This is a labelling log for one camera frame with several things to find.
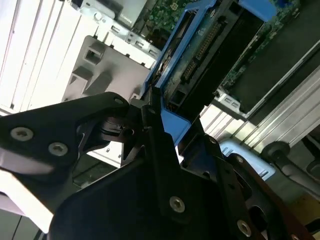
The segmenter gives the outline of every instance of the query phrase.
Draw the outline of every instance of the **motherboard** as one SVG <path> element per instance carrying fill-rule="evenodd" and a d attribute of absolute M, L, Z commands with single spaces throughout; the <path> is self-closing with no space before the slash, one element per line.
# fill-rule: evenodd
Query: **motherboard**
<path fill-rule="evenodd" d="M 245 48 L 230 72 L 221 83 L 221 88 L 225 92 L 234 85 L 237 79 L 243 74 L 247 66 L 259 55 L 259 53 L 276 37 L 278 32 L 292 19 L 299 15 L 300 0 L 289 2 L 273 1 L 277 8 L 277 15 L 265 22 L 258 30 L 252 41 Z"/>
<path fill-rule="evenodd" d="M 158 0 L 153 7 L 146 25 L 150 29 L 163 29 L 171 33 L 186 5 L 195 0 Z"/>

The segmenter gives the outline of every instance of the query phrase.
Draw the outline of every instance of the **white plastic panel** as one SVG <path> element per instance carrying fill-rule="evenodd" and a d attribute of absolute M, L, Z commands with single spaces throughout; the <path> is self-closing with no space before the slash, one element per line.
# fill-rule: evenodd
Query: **white plastic panel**
<path fill-rule="evenodd" d="M 7 45 L 7 56 L 0 77 L 0 103 L 10 107 L 29 45 L 40 0 L 21 0 L 17 8 L 12 36 Z"/>

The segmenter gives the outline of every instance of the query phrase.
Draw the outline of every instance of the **gray plastic part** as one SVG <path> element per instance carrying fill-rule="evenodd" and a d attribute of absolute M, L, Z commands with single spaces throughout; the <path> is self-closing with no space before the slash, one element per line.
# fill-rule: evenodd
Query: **gray plastic part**
<path fill-rule="evenodd" d="M 84 54 L 84 60 L 90 64 L 97 65 L 100 63 L 105 50 L 106 45 L 102 42 L 94 42 L 91 46 L 89 46 Z"/>
<path fill-rule="evenodd" d="M 108 72 L 101 73 L 96 79 L 88 81 L 83 92 L 84 96 L 92 96 L 95 94 L 102 94 L 105 92 L 105 89 L 108 88 L 109 84 L 112 81 L 112 77 Z"/>
<path fill-rule="evenodd" d="M 103 42 L 87 36 L 75 62 L 63 101 L 114 92 L 129 101 L 140 99 L 150 70 Z"/>
<path fill-rule="evenodd" d="M 79 79 L 84 80 L 84 81 L 90 81 L 92 76 L 93 76 L 93 73 L 91 71 L 84 68 L 83 66 L 80 66 L 71 73 L 70 84 L 72 84 L 74 81 L 79 80 Z"/>

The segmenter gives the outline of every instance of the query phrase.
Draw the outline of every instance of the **metal panel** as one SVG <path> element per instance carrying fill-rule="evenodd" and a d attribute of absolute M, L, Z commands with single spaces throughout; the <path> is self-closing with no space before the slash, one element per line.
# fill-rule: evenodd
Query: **metal panel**
<path fill-rule="evenodd" d="M 43 60 L 29 109 L 40 108 L 56 102 L 53 99 L 55 90 L 60 87 L 56 84 L 56 79 L 79 24 L 80 17 L 80 13 L 71 6 L 64 4 Z"/>
<path fill-rule="evenodd" d="M 23 102 L 21 104 L 21 111 L 26 111 L 29 107 L 30 100 L 33 96 L 34 89 L 36 87 L 38 77 L 41 71 L 41 68 L 44 63 L 44 59 L 47 54 L 47 50 L 49 48 L 50 43 L 52 42 L 52 37 L 54 34 L 54 31 L 56 29 L 56 24 L 59 19 L 60 13 L 62 10 L 62 3 L 60 1 L 54 1 L 54 4 L 52 6 L 49 20 L 46 23 L 45 32 L 41 36 L 36 36 L 36 38 L 42 38 L 39 50 L 36 54 L 36 60 L 32 68 L 32 73 L 29 78 L 29 83 L 27 85 L 27 88 L 25 89 Z"/>
<path fill-rule="evenodd" d="M 7 107 L 11 106 L 14 98 L 40 0 L 34 0 L 33 3 L 30 4 L 29 0 L 21 0 L 17 8 L 14 27 L 11 31 L 12 36 L 7 45 L 7 56 L 0 79 L 0 103 Z"/>
<path fill-rule="evenodd" d="M 273 141 L 295 145 L 320 124 L 320 67 L 279 104 L 258 126 L 235 120 L 211 105 L 201 113 L 207 134 L 221 141 L 234 138 L 260 153 Z"/>
<path fill-rule="evenodd" d="M 37 72 L 35 63 L 37 60 L 42 60 L 41 49 L 46 49 L 45 35 L 48 36 L 50 35 L 49 33 L 52 34 L 51 29 L 53 30 L 54 24 L 60 12 L 60 8 L 61 3 L 55 4 L 54 0 L 45 0 L 42 1 L 39 5 L 38 13 L 35 18 L 33 30 L 30 36 L 29 45 L 26 50 L 21 72 L 12 100 L 12 104 L 14 106 L 13 109 L 16 111 L 20 111 L 22 107 L 28 84 L 30 83 L 30 85 L 32 86 L 31 79 L 35 79 L 34 76 Z"/>

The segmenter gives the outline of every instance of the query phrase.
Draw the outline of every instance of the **black cable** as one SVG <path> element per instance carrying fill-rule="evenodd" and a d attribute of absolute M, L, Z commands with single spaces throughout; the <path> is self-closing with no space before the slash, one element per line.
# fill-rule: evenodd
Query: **black cable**
<path fill-rule="evenodd" d="M 11 240 L 14 240 L 14 238 L 15 238 L 15 236 L 16 236 L 16 233 L 17 233 L 19 224 L 20 224 L 20 222 L 21 222 L 21 219 L 22 219 L 22 216 L 20 216 L 20 218 L 19 218 L 18 224 L 17 224 L 16 227 L 15 227 L 15 230 L 14 230 L 14 232 L 13 232 L 13 235 L 12 235 Z"/>

